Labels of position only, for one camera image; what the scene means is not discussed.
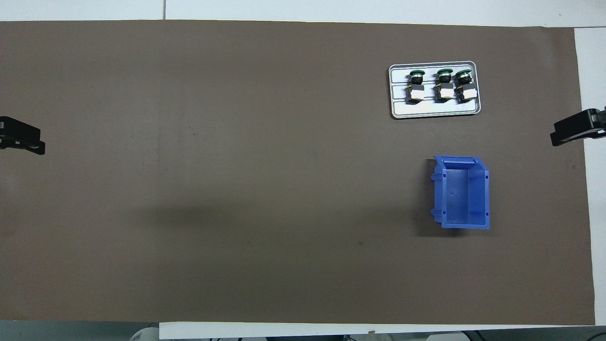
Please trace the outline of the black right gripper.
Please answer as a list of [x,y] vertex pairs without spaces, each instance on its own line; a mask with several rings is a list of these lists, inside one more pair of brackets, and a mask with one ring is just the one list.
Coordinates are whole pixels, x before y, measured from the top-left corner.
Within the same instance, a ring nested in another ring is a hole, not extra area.
[[554,123],[550,134],[552,146],[579,139],[599,139],[606,136],[606,110],[586,109]]

